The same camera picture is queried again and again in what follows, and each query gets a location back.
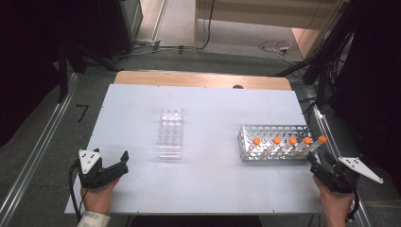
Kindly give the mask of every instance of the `white tabletop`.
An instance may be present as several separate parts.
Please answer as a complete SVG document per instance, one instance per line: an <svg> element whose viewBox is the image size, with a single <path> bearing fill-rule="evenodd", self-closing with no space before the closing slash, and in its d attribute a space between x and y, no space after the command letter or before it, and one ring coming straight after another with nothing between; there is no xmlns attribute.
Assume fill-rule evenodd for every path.
<svg viewBox="0 0 401 227"><path fill-rule="evenodd" d="M158 157L162 108L183 109L180 160ZM319 213L309 162L242 162L241 125L305 125L305 119L292 91L110 85L87 149L100 149L104 167L129 152L129 173L114 189L111 212ZM79 187L76 179L76 195ZM65 213L74 214L71 199Z"/></svg>

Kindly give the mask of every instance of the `black curtain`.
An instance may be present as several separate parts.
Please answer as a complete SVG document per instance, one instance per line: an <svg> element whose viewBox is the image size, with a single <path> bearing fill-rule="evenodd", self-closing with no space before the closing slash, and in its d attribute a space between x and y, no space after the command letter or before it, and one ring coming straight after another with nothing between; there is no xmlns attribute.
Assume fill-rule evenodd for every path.
<svg viewBox="0 0 401 227"><path fill-rule="evenodd" d="M60 82L61 15L59 1L0 0L0 147Z"/></svg>
<svg viewBox="0 0 401 227"><path fill-rule="evenodd" d="M363 156L401 192L401 2L366 0L360 11L330 106L358 134Z"/></svg>

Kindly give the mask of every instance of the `human hand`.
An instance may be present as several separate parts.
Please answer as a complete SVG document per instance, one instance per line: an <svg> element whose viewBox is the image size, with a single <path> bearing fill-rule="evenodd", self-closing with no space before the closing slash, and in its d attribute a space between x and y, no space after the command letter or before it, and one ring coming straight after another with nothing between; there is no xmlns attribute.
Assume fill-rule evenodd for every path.
<svg viewBox="0 0 401 227"><path fill-rule="evenodd" d="M83 197L83 204L87 211L96 212L102 215L109 215L109 208L112 204L112 193L115 185L120 179L98 189L81 188L80 195Z"/></svg>
<svg viewBox="0 0 401 227"><path fill-rule="evenodd" d="M350 211L354 195L330 191L315 175L313 175L313 181L321 191L319 203L322 205L326 227L345 226L345 219Z"/></svg>

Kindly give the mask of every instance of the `orange cap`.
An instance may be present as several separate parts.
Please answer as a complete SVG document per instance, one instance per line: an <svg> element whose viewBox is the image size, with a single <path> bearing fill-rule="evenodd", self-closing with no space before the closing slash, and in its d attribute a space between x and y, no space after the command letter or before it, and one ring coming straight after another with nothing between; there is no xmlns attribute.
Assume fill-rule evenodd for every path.
<svg viewBox="0 0 401 227"><path fill-rule="evenodd" d="M321 142L322 144L324 144L325 142L327 142L327 138L324 135L319 136L318 138L319 142Z"/></svg>
<svg viewBox="0 0 401 227"><path fill-rule="evenodd" d="M259 144L260 144L260 138L259 138L259 137L254 137L253 143L254 143L255 145L259 145Z"/></svg>
<svg viewBox="0 0 401 227"><path fill-rule="evenodd" d="M305 143L306 145L310 145L310 144L312 143L312 139L310 139L309 137L305 137L305 138L304 138L304 143Z"/></svg>
<svg viewBox="0 0 401 227"><path fill-rule="evenodd" d="M280 143L281 143L281 139L280 139L280 137L278 137L278 136L274 137L274 139L273 139L273 143L274 143L275 145L278 145L278 144L280 144Z"/></svg>
<svg viewBox="0 0 401 227"><path fill-rule="evenodd" d="M296 139L295 137L290 137L290 138L288 139L288 142L289 142L291 145L294 145L294 144L297 143L297 139Z"/></svg>

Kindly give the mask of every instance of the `test tube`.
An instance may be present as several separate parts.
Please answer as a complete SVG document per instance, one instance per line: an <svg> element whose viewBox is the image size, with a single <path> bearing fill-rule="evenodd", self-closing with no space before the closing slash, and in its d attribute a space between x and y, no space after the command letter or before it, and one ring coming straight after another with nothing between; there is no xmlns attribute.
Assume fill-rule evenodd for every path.
<svg viewBox="0 0 401 227"><path fill-rule="evenodd" d="M259 137L254 137L254 139L252 140L252 143L248 147L248 152L251 153L254 150L254 148L259 146L259 144L260 144L260 138Z"/></svg>
<svg viewBox="0 0 401 227"><path fill-rule="evenodd" d="M307 148L307 151L315 150L317 149L320 145L325 144L327 142L327 138L324 135L319 136L318 140L315 141L309 148Z"/></svg>
<svg viewBox="0 0 401 227"><path fill-rule="evenodd" d="M278 136L274 137L271 145L265 151L270 152L275 150L280 143L281 143L281 138Z"/></svg>
<svg viewBox="0 0 401 227"><path fill-rule="evenodd" d="M289 137L288 142L281 148L283 151L287 151L292 148L297 143L297 139L295 137Z"/></svg>
<svg viewBox="0 0 401 227"><path fill-rule="evenodd" d="M304 150L306 148L306 146L310 145L311 143L312 143L312 139L306 136L295 149L296 150Z"/></svg>

